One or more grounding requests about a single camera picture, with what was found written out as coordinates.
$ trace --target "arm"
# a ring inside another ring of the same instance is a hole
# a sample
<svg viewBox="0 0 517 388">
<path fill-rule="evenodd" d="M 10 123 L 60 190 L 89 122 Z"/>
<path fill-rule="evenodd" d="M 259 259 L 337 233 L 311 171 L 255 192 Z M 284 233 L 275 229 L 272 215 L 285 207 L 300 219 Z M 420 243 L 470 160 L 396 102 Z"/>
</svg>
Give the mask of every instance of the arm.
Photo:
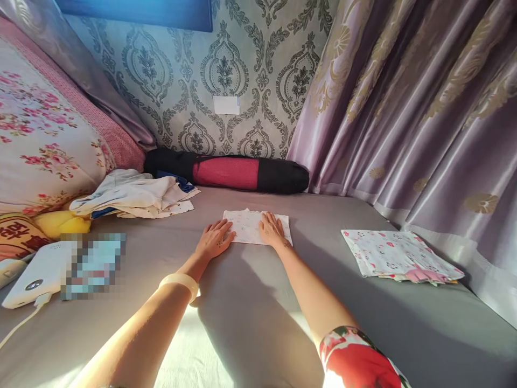
<svg viewBox="0 0 517 388">
<path fill-rule="evenodd" d="M 199 283 L 208 263 L 234 239 L 235 233 L 224 239 L 231 225 L 226 220 L 208 225 L 195 253 L 177 273 Z M 152 388 L 190 298 L 189 289 L 181 284 L 159 287 L 85 366 L 75 388 Z"/>
<path fill-rule="evenodd" d="M 271 213 L 259 224 L 262 240 L 276 251 L 295 292 L 318 348 L 322 339 L 339 326 L 359 327 L 352 314 L 298 256 L 284 238 L 282 223 Z"/>
</svg>

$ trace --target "white label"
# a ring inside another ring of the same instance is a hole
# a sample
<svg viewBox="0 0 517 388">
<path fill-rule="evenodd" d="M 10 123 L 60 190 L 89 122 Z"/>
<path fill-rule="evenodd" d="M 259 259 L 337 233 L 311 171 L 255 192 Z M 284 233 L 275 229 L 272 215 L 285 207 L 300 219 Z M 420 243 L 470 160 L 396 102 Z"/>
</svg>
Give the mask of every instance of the white label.
<svg viewBox="0 0 517 388">
<path fill-rule="evenodd" d="M 241 114 L 239 97 L 214 96 L 214 112 L 216 114 Z"/>
</svg>

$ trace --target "folded fabric stack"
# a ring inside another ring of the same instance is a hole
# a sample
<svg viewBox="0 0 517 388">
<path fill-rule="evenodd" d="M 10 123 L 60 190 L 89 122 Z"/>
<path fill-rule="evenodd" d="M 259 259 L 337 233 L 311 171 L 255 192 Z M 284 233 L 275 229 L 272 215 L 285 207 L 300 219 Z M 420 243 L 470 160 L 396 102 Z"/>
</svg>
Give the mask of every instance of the folded fabric stack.
<svg viewBox="0 0 517 388">
<path fill-rule="evenodd" d="M 437 256 L 412 232 L 342 230 L 362 276 L 396 281 L 457 283 L 465 274 Z"/>
<path fill-rule="evenodd" d="M 86 198 L 76 199 L 70 210 L 92 219 L 108 214 L 122 218 L 164 218 L 193 210 L 187 199 L 200 193 L 187 180 L 173 174 L 151 174 L 137 170 L 113 170 L 97 190 Z"/>
</svg>

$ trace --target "yellow plush toy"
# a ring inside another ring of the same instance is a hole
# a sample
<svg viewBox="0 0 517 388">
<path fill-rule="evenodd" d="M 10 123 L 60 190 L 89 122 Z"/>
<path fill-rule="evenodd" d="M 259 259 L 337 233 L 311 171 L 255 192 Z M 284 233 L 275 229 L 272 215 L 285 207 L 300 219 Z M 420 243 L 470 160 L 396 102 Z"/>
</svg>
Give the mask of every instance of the yellow plush toy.
<svg viewBox="0 0 517 388">
<path fill-rule="evenodd" d="M 43 213 L 32 218 L 47 237 L 59 240 L 62 233 L 88 233 L 92 222 L 76 216 L 70 210 Z"/>
</svg>

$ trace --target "white cloth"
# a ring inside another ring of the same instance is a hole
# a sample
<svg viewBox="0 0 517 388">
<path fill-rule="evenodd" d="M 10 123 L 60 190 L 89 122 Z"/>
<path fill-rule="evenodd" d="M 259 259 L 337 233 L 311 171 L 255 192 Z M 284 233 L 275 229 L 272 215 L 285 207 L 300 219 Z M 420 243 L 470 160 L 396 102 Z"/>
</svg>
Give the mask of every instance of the white cloth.
<svg viewBox="0 0 517 388">
<path fill-rule="evenodd" d="M 237 233 L 237 236 L 235 236 L 233 240 L 234 243 L 265 245 L 259 233 L 259 221 L 262 221 L 262 213 L 265 212 L 251 211 L 250 209 L 241 211 L 225 210 L 223 218 L 226 218 L 228 222 L 233 222 L 229 231 Z M 289 217 L 278 214 L 275 214 L 275 217 L 282 221 L 285 238 L 292 245 Z"/>
<path fill-rule="evenodd" d="M 443 283 L 465 276 L 412 232 L 342 230 L 341 235 L 365 277 Z"/>
<path fill-rule="evenodd" d="M 133 169 L 113 170 L 92 195 L 72 202 L 70 210 L 84 216 L 114 207 L 122 218 L 163 218 L 193 210 L 190 201 L 180 201 L 198 193 L 198 189 L 183 192 L 172 176 L 153 179 Z"/>
</svg>

